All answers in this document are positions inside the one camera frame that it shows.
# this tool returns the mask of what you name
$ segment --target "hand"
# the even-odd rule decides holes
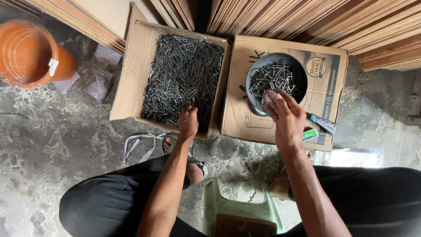
[[[297,149],[304,150],[303,131],[306,113],[294,98],[277,88],[268,89],[263,99],[266,112],[276,123],[275,142],[283,157],[291,156]]]
[[[197,108],[191,105],[185,106],[181,110],[179,117],[179,140],[193,141],[196,136],[199,122],[197,121]]]

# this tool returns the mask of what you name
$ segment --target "orange bucket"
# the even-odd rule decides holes
[[[30,21],[11,20],[0,25],[0,54],[0,78],[17,88],[68,80],[76,73],[75,57],[44,27]]]

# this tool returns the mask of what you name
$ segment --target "black plastic bowl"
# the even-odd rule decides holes
[[[293,71],[294,74],[294,84],[297,87],[297,89],[300,91],[299,94],[294,96],[294,99],[297,103],[300,103],[307,92],[307,74],[304,70],[301,63],[294,58],[293,56],[285,53],[271,53],[268,55],[265,55],[261,57],[259,60],[257,60],[253,66],[251,66],[250,70],[247,73],[247,78],[245,80],[245,89],[247,92],[248,99],[250,100],[251,104],[259,111],[266,113],[266,111],[263,109],[263,107],[260,109],[260,99],[259,97],[256,97],[250,93],[250,82],[251,79],[257,76],[257,72],[253,71],[256,68],[261,68],[263,66],[267,66],[270,64],[274,64],[273,61],[282,62],[282,60],[285,60],[285,65],[289,66],[289,71]]]

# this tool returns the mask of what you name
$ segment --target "cardboard box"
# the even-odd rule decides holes
[[[251,112],[245,92],[245,79],[250,67],[259,58],[274,52],[294,56],[307,72],[308,89],[300,106],[306,112],[336,122],[348,65],[346,50],[236,35],[221,125],[223,135],[248,141],[275,143],[273,120]],[[319,132],[319,137],[304,142],[307,149],[319,151],[332,149],[333,136],[320,130],[320,127],[310,120],[306,121],[306,127],[316,128]]]
[[[208,136],[218,129],[221,106],[224,102],[226,91],[232,46],[228,44],[227,39],[149,23],[146,21],[146,18],[139,8],[134,3],[132,4],[126,53],[124,56],[123,68],[121,69],[121,78],[118,84],[117,94],[109,119],[114,120],[134,117],[136,121],[141,123],[154,125],[178,133],[178,127],[143,119],[139,116],[142,111],[144,91],[151,71],[151,62],[153,61],[155,49],[157,47],[156,42],[161,35],[176,34],[199,38],[218,44],[225,49],[208,132],[199,132],[196,136],[196,138],[202,140],[207,139]]]

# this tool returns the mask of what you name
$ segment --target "white tape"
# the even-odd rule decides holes
[[[126,139],[126,143],[124,144],[124,158],[121,161],[123,163],[123,165],[125,165],[127,163],[127,161],[131,158],[129,157],[130,152],[132,152],[134,150],[134,148],[137,146],[137,144],[139,144],[140,141],[139,137],[152,137],[154,138],[154,147],[152,147],[152,149],[150,149],[148,152],[146,152],[146,154],[142,157],[142,159],[140,159],[139,163],[142,163],[144,161],[147,161],[148,158],[151,156],[152,152],[154,152],[155,147],[157,146],[157,139],[162,140],[164,138],[164,136],[166,135],[165,132],[159,134],[158,136],[154,136],[152,133],[149,133],[149,135],[144,134],[144,135],[134,135],[134,136],[130,136],[129,138]],[[129,145],[129,142],[131,139],[137,138],[136,141],[134,142],[133,146],[130,148],[130,150],[127,152],[127,147]]]
[[[48,64],[50,66],[50,76],[54,76],[54,74],[56,73],[56,68],[57,65],[59,64],[59,62],[55,59],[51,59],[50,63]]]

